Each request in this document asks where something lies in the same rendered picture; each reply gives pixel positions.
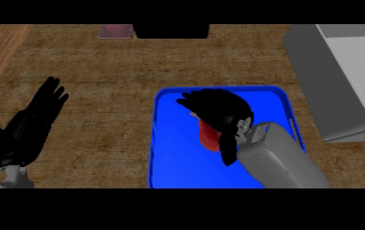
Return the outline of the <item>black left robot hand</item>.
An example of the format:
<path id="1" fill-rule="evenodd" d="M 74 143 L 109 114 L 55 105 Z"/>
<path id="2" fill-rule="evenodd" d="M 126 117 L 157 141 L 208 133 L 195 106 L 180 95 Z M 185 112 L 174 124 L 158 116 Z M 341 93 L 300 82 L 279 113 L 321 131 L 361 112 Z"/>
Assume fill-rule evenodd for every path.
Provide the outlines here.
<path id="1" fill-rule="evenodd" d="M 0 129 L 0 167 L 28 166 L 38 158 L 52 124 L 61 114 L 68 94 L 61 80 L 49 77 L 40 86 L 28 107 Z"/>

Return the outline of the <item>grey box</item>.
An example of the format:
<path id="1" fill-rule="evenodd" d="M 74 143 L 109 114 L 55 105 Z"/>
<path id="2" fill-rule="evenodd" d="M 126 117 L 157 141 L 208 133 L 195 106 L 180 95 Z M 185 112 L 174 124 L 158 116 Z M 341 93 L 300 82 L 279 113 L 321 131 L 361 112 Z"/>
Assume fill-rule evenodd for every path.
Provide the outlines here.
<path id="1" fill-rule="evenodd" d="M 365 24 L 293 24 L 282 43 L 324 140 L 365 142 Z"/>

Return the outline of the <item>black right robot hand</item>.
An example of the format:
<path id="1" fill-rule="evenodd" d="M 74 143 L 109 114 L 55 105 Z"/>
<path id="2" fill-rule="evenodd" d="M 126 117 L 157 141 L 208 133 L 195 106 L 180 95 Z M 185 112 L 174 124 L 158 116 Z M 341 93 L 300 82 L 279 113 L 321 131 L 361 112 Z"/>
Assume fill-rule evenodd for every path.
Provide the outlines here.
<path id="1" fill-rule="evenodd" d="M 247 101 L 225 89 L 203 89 L 182 93 L 180 104 L 220 133 L 219 147 L 223 164 L 237 161 L 237 147 L 247 141 L 254 112 Z"/>

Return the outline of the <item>pink box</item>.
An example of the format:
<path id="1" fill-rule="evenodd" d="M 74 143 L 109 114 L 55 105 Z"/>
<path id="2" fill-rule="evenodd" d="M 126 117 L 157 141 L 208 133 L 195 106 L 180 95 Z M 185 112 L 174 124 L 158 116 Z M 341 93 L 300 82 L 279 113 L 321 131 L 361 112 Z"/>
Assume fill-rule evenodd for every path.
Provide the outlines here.
<path id="1" fill-rule="evenodd" d="M 132 24 L 104 24 L 99 32 L 101 39 L 132 39 L 135 28 Z"/>

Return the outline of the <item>blue tray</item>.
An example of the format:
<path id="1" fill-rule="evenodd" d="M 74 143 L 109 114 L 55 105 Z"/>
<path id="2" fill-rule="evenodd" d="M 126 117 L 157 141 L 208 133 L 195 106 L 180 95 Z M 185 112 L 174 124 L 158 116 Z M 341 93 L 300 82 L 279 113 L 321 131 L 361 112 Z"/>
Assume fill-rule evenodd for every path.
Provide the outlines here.
<path id="1" fill-rule="evenodd" d="M 254 122 L 276 123 L 302 141 L 293 107 L 276 86 L 226 86 L 254 111 Z M 263 185 L 239 163 L 226 166 L 222 155 L 200 141 L 198 119 L 177 99 L 191 87 L 163 89 L 154 100 L 148 186 L 151 188 L 260 188 Z"/>

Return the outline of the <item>light wooden board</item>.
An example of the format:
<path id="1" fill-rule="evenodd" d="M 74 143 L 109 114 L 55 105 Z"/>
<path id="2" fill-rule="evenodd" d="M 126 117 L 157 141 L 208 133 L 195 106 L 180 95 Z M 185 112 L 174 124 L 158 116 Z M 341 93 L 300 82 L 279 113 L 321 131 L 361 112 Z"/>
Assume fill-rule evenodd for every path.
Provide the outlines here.
<path id="1" fill-rule="evenodd" d="M 0 74 L 31 32 L 31 24 L 0 24 Z"/>

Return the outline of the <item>black appliance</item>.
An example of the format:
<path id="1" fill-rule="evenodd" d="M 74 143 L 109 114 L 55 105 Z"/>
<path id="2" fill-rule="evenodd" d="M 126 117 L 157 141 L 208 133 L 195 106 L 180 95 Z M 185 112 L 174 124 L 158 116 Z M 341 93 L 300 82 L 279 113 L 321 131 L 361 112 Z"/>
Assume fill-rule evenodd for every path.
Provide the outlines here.
<path id="1" fill-rule="evenodd" d="M 205 39 L 208 37 L 208 24 L 152 25 L 136 24 L 139 39 Z"/>

